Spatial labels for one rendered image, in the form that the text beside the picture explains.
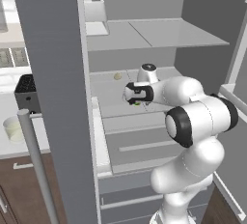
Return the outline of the long white door bin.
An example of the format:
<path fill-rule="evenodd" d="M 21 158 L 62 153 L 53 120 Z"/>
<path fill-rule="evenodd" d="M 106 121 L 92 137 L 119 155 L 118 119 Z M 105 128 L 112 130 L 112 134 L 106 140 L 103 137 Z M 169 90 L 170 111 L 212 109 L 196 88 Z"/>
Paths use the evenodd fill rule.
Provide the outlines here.
<path fill-rule="evenodd" d="M 112 169 L 97 97 L 92 97 L 92 107 L 97 175 L 100 178 L 110 177 L 112 175 Z"/>

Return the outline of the brown drawer front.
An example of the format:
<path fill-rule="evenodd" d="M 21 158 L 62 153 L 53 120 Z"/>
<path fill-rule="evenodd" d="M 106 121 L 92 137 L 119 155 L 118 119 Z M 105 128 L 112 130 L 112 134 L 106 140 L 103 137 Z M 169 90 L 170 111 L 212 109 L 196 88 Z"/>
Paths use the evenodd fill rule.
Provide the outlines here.
<path fill-rule="evenodd" d="M 60 224 L 68 224 L 51 154 L 42 162 Z M 29 156 L 0 159 L 0 193 L 10 205 L 18 224 L 51 224 L 33 167 L 14 169 L 14 164 L 31 163 Z"/>

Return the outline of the glass of lemonade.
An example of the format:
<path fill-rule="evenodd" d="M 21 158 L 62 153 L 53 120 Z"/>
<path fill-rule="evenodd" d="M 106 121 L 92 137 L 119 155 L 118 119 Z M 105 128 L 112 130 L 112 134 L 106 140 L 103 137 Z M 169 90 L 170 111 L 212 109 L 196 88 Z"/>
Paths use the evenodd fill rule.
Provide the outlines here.
<path fill-rule="evenodd" d="M 9 140 L 15 144 L 22 143 L 24 136 L 17 116 L 12 116 L 3 122 L 3 127 Z"/>

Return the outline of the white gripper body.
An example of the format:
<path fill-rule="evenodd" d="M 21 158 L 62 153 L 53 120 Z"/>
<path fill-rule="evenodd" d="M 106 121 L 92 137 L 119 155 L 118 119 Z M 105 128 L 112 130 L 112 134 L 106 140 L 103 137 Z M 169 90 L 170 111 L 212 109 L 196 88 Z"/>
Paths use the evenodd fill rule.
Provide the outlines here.
<path fill-rule="evenodd" d="M 134 100 L 134 97 L 133 97 L 133 91 L 131 89 L 129 89 L 128 87 L 125 87 L 124 88 L 124 91 L 123 91 L 123 96 L 125 98 L 125 100 L 130 104 L 134 104 L 135 103 L 135 100 Z"/>

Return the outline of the grey fridge crisper drawer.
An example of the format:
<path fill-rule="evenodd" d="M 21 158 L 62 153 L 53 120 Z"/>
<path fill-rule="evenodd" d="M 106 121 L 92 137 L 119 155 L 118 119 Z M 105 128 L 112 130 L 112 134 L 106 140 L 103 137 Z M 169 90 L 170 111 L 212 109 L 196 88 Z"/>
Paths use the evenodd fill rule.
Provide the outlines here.
<path fill-rule="evenodd" d="M 119 151 L 119 147 L 171 141 L 163 112 L 105 118 L 103 127 L 114 174 L 162 165 L 182 151 L 179 144 L 129 152 Z"/>

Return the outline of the dark grey toaster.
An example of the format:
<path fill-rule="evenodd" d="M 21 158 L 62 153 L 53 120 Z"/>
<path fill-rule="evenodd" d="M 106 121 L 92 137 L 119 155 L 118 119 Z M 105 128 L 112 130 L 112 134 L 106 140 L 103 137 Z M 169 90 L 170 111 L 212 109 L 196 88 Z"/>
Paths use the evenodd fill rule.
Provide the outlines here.
<path fill-rule="evenodd" d="M 14 96 L 19 109 L 28 109 L 31 114 L 41 112 L 36 85 L 32 74 L 20 76 L 14 90 Z"/>

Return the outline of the narrow glass fridge shelf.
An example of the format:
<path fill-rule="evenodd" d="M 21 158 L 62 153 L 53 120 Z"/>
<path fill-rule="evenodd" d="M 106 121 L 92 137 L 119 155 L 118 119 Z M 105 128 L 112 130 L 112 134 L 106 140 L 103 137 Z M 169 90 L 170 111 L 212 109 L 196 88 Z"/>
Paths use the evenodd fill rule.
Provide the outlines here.
<path fill-rule="evenodd" d="M 122 79 L 115 80 L 114 74 L 121 73 Z M 103 118 L 121 117 L 153 112 L 168 111 L 170 106 L 151 103 L 129 105 L 124 99 L 124 87 L 137 80 L 138 70 L 100 71 L 90 74 L 92 96 L 97 97 Z"/>

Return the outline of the grey freezer drawer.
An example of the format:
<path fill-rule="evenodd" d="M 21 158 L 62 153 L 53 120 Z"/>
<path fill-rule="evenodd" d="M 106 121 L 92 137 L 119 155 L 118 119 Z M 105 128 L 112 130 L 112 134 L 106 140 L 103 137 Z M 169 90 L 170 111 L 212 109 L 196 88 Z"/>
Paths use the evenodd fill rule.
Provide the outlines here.
<path fill-rule="evenodd" d="M 100 205 L 143 198 L 156 193 L 150 183 L 151 171 L 115 175 L 98 180 Z M 101 210 L 102 224 L 149 224 L 162 199 Z"/>

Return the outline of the grey wall outlet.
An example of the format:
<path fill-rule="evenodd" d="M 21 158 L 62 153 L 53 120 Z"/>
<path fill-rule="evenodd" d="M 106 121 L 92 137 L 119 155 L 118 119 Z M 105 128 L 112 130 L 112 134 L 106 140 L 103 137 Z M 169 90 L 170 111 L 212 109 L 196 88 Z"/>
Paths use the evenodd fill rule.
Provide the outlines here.
<path fill-rule="evenodd" d="M 12 68 L 14 66 L 10 51 L 8 48 L 0 49 L 0 68 Z"/>
<path fill-rule="evenodd" d="M 24 47 L 12 48 L 14 63 L 17 67 L 27 67 L 28 59 Z"/>

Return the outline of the wide glass fridge shelf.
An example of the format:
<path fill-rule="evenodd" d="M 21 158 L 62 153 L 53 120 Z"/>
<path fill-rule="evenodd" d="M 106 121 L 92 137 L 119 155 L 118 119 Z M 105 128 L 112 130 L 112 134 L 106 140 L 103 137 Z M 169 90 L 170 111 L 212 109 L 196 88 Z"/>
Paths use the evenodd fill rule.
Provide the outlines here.
<path fill-rule="evenodd" d="M 108 35 L 87 38 L 89 51 L 229 44 L 182 18 L 109 21 L 108 27 Z"/>

